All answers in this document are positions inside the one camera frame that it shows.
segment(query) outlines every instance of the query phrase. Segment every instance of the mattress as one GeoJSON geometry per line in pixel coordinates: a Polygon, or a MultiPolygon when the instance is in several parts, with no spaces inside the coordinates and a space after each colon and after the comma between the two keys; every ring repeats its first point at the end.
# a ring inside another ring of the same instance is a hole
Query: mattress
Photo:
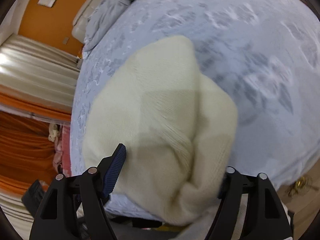
{"type": "Polygon", "coordinates": [[[312,167],[320,146],[320,23],[307,6],[136,0],[83,62],[71,121],[73,175],[86,169],[81,145],[95,96],[129,55],[176,34],[193,42],[201,72],[237,105],[230,166],[252,176],[264,172],[276,189],[312,167]]]}

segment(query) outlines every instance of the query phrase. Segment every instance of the cream knit fabric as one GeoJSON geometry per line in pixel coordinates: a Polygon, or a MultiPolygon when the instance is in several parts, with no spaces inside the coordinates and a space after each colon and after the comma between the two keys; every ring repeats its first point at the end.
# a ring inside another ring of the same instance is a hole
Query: cream knit fabric
{"type": "Polygon", "coordinates": [[[159,40],[134,53],[96,97],[82,153],[97,166],[118,143],[127,160],[114,192],[174,225],[216,198],[237,125],[231,98],[202,75],[191,41],[159,40]]]}

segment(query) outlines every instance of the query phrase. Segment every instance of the orange wall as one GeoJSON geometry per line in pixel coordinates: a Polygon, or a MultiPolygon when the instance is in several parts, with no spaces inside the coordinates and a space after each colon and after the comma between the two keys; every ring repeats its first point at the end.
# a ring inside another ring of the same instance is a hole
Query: orange wall
{"type": "Polygon", "coordinates": [[[72,22],[86,0],[56,0],[51,8],[30,0],[23,15],[19,34],[77,55],[82,43],[71,35],[72,22]],[[69,37],[66,45],[62,42],[69,37]]]}

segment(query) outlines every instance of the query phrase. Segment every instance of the white wall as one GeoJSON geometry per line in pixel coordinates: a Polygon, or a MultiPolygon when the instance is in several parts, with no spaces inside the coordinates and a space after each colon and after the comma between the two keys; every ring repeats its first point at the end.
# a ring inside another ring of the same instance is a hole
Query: white wall
{"type": "Polygon", "coordinates": [[[16,0],[0,25],[0,45],[12,33],[18,34],[20,23],[29,0],[16,0]]]}

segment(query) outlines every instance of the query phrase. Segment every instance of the electrical outlet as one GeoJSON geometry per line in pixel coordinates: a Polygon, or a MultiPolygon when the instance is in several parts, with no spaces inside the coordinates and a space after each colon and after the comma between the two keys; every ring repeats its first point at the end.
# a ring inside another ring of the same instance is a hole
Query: electrical outlet
{"type": "Polygon", "coordinates": [[[65,37],[65,38],[63,39],[63,42],[62,42],[62,43],[63,43],[64,45],[66,45],[66,44],[68,43],[68,41],[69,41],[69,37],[65,37]]]}

